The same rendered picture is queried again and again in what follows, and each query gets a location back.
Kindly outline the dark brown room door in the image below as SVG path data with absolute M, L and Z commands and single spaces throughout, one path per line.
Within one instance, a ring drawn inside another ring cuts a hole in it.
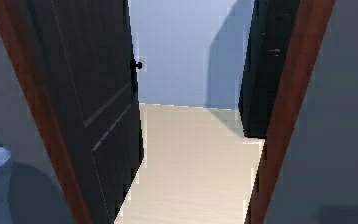
M 17 0 L 92 224 L 114 224 L 144 157 L 129 0 Z

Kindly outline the red-brown door frame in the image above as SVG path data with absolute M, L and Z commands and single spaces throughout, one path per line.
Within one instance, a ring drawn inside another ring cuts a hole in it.
M 263 224 L 335 0 L 300 0 L 245 224 Z M 92 224 L 26 18 L 0 0 L 0 224 Z

